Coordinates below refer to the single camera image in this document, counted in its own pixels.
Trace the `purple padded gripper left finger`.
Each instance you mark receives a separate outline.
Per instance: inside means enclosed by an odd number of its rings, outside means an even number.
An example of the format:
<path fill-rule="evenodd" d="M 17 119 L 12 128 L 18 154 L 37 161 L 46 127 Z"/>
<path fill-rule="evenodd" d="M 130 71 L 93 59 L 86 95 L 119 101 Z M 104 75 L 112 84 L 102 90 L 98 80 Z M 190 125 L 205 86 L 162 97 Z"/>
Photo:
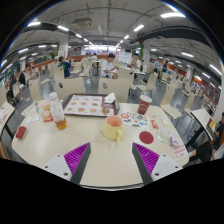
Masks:
<path fill-rule="evenodd" d="M 43 169 L 79 185 L 90 154 L 90 143 L 85 143 L 65 155 L 56 154 Z"/>

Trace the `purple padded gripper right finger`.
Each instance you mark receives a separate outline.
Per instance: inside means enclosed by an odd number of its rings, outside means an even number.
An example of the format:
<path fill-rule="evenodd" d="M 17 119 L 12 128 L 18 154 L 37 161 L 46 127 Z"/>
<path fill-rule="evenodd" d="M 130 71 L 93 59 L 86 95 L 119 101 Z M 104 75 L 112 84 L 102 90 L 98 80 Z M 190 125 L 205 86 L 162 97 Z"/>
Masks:
<path fill-rule="evenodd" d="M 167 154 L 159 155 L 137 143 L 132 145 L 132 153 L 144 185 L 150 184 L 182 169 L 182 167 Z"/>

